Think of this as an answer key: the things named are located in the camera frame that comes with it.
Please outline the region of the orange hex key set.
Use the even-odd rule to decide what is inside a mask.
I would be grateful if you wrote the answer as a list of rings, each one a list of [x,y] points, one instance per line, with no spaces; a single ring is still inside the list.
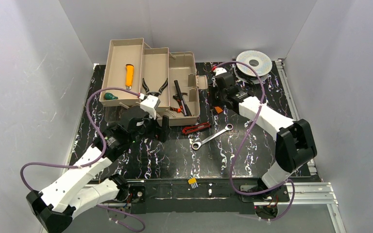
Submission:
[[[221,107],[215,106],[212,109],[212,113],[214,115],[219,115],[219,114],[223,113],[223,109]]]

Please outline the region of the red utility knife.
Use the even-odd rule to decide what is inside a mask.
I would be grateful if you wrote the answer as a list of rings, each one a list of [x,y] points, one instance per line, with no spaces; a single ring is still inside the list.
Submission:
[[[191,135],[193,133],[198,133],[205,131],[211,128],[211,124],[209,122],[201,123],[198,125],[193,126],[186,126],[182,129],[182,135]]]

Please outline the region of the yellow black screwdriver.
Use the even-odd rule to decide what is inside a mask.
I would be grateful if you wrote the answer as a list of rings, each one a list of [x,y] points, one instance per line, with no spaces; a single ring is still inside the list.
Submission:
[[[181,91],[181,88],[179,86],[179,83],[177,80],[174,80],[174,84],[175,84],[175,89],[176,89],[176,96],[178,98],[178,100],[180,101],[181,103],[181,106],[182,106],[182,110],[183,110],[183,113],[184,113],[184,116],[192,116],[191,114],[191,111],[190,109],[188,108],[188,105],[186,104],[185,100],[184,100],[184,94],[183,92]]]

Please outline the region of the silver combination wrench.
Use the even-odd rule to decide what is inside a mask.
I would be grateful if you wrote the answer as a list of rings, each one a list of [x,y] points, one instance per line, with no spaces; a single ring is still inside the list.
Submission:
[[[234,126],[233,126],[232,124],[227,124],[227,125],[224,127],[224,129],[218,131],[217,133],[215,133],[215,134],[213,134],[213,135],[211,135],[211,136],[209,136],[209,137],[207,137],[207,138],[205,138],[205,139],[203,139],[203,140],[201,140],[201,141],[197,141],[197,142],[192,143],[191,148],[192,148],[193,150],[198,150],[202,145],[204,145],[204,144],[206,144],[207,142],[209,142],[209,141],[211,141],[211,140],[217,138],[218,136],[222,135],[222,134],[225,133],[225,132],[229,132],[229,131],[231,131],[233,128],[234,128]]]

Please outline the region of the black grey wire stripper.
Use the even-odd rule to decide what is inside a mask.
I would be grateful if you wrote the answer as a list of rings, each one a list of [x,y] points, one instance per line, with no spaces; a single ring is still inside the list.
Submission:
[[[155,97],[159,97],[163,94],[164,90],[168,87],[169,81],[168,79],[165,79],[165,81],[160,85],[149,85],[146,82],[145,78],[142,78],[141,86],[145,92],[146,95],[152,95]]]

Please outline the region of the green stubby screwdriver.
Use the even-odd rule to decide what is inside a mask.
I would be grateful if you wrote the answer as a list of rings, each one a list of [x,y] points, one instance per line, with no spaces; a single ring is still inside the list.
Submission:
[[[106,92],[103,97],[105,100],[118,100],[118,97],[110,92]]]

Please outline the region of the yellow utility knife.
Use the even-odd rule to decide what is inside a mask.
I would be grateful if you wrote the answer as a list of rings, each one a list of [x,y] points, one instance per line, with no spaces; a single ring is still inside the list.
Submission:
[[[126,64],[126,78],[125,78],[125,87],[127,90],[132,89],[135,67],[132,64]]]

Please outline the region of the beige plastic tool box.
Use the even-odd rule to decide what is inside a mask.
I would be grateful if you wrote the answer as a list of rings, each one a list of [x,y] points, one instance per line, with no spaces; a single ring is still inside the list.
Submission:
[[[168,79],[168,87],[158,98],[157,118],[169,117],[170,126],[189,126],[198,122],[200,116],[200,90],[207,88],[207,77],[196,73],[195,57],[191,51],[170,52],[169,48],[151,48],[143,38],[111,40],[102,83],[100,103],[105,107],[133,106],[140,103],[133,94],[118,90],[125,87],[126,64],[135,67],[132,92],[145,94],[141,82],[160,86]],[[177,80],[184,100],[192,116],[184,116],[178,100],[174,80]],[[110,92],[118,100],[105,100]]]

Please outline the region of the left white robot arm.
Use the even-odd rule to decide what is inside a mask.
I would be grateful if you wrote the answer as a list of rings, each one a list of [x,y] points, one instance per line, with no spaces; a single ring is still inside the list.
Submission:
[[[26,200],[32,213],[49,233],[61,233],[73,219],[105,201],[129,201],[136,191],[121,175],[112,175],[100,184],[85,186],[102,170],[127,153],[142,138],[165,142],[169,117],[162,122],[151,118],[139,106],[125,110],[119,121],[105,128],[87,148],[84,155],[60,178],[41,191],[32,190]]]

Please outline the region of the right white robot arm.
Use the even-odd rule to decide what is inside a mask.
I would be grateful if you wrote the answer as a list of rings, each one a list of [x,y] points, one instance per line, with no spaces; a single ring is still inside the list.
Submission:
[[[281,186],[294,171],[317,155],[310,124],[288,118],[265,104],[252,91],[245,91],[233,75],[223,68],[215,70],[208,84],[211,104],[226,107],[252,120],[275,141],[275,162],[257,181],[255,194],[264,194]]]

